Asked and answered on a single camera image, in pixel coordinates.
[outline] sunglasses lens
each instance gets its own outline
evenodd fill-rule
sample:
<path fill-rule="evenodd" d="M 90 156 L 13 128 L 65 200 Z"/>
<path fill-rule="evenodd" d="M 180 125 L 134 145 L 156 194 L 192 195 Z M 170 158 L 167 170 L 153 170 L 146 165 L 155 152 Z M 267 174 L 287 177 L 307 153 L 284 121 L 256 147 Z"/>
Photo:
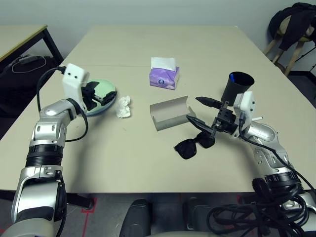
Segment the sunglasses lens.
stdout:
<path fill-rule="evenodd" d="M 203 146 L 204 148 L 209 148 L 215 144 L 215 139 L 211 138 L 209 134 L 205 132 L 200 132 L 197 135 L 196 139 L 197 139 L 197 142 L 199 142 L 200 145 Z"/>
<path fill-rule="evenodd" d="M 196 143 L 193 139 L 187 139 L 180 142 L 174 149 L 183 159 L 190 159 L 197 153 Z"/>

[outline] table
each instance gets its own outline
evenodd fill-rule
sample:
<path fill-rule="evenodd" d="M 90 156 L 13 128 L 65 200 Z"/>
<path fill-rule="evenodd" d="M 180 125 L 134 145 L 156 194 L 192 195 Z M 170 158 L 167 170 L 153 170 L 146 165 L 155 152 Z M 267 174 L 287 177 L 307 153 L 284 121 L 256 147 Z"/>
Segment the table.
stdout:
<path fill-rule="evenodd" d="M 60 64 L 63 57 L 50 36 L 47 25 L 0 25 L 0 68 L 11 63 L 41 39 Z"/>
<path fill-rule="evenodd" d="M 175 57 L 180 78 L 175 91 L 149 86 L 150 57 Z M 118 98 L 131 97 L 131 117 L 116 117 L 116 103 L 89 118 L 87 136 L 66 144 L 62 165 L 67 192 L 251 192 L 258 170 L 249 146 L 218 134 L 210 149 L 183 160 L 173 146 L 199 131 L 185 123 L 157 132 L 150 105 L 188 95 L 197 117 L 212 123 L 218 111 L 195 100 L 220 99 L 228 75 L 252 75 L 257 101 L 255 117 L 279 132 L 280 143 L 298 171 L 316 185 L 314 167 L 316 112 L 298 89 L 234 26 L 95 26 L 65 59 L 111 80 Z M 63 98 L 62 75 L 41 90 L 42 106 Z M 25 165 L 29 140 L 38 120 L 34 99 L 0 142 L 0 188 L 14 190 Z M 83 119 L 73 121 L 67 138 L 84 132 Z"/>

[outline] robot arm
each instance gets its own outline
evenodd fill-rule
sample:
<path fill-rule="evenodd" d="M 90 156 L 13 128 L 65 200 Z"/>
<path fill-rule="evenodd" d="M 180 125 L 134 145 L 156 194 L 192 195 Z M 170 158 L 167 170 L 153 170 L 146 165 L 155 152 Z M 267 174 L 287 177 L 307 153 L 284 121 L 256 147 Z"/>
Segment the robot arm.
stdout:
<path fill-rule="evenodd" d="M 61 161 L 68 124 L 98 101 L 105 105 L 116 95 L 105 98 L 94 93 L 95 82 L 87 83 L 89 74 L 73 64 L 64 71 L 63 85 L 67 99 L 60 100 L 39 112 L 29 145 L 25 168 L 21 170 L 14 197 L 11 219 L 13 225 L 4 237 L 55 236 L 53 224 L 65 222 L 66 189 Z"/>
<path fill-rule="evenodd" d="M 277 132 L 268 125 L 255 122 L 255 120 L 258 120 L 257 118 L 252 118 L 256 103 L 251 91 L 236 96 L 234 102 L 236 115 L 233 114 L 233 111 L 227 109 L 229 104 L 227 101 L 222 103 L 206 97 L 197 97 L 197 100 L 204 105 L 219 109 L 219 113 L 211 127 L 197 118 L 187 116 L 196 128 L 208 133 L 210 139 L 214 141 L 217 132 L 225 132 L 230 134 L 232 138 L 241 138 L 251 142 L 250 145 L 261 176 L 268 184 L 271 192 L 275 194 L 284 193 L 289 186 L 298 185 L 299 195 L 305 201 L 307 208 L 316 213 L 315 201 L 310 193 L 303 190 L 300 179 L 293 172 L 294 168 L 289 162 L 286 150 L 278 141 Z M 283 162 L 279 161 L 271 150 L 274 150 Z M 302 207 L 297 202 L 289 200 L 282 204 L 282 208 L 295 211 Z M 312 220 L 303 226 L 305 231 L 316 230 L 314 216 L 310 219 Z"/>

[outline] purple tissue box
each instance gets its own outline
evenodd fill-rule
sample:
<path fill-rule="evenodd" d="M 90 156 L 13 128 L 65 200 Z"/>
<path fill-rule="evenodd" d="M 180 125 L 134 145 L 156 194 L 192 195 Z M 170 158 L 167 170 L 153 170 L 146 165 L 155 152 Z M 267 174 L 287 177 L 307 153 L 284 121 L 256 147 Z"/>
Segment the purple tissue box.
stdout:
<path fill-rule="evenodd" d="M 152 68 L 149 74 L 149 84 L 166 89 L 174 90 L 179 78 L 179 67 L 176 71 L 170 71 L 162 68 Z"/>

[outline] cup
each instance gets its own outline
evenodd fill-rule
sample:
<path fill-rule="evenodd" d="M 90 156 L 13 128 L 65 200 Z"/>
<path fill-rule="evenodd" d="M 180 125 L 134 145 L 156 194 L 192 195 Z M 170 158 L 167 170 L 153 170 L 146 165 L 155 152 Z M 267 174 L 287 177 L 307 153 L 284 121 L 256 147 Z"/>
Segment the cup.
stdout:
<path fill-rule="evenodd" d="M 255 80 L 252 76 L 242 72 L 232 72 L 229 74 L 226 88 L 222 95 L 222 102 L 228 101 L 228 106 L 234 105 L 237 94 L 244 93 L 250 86 L 254 84 Z"/>

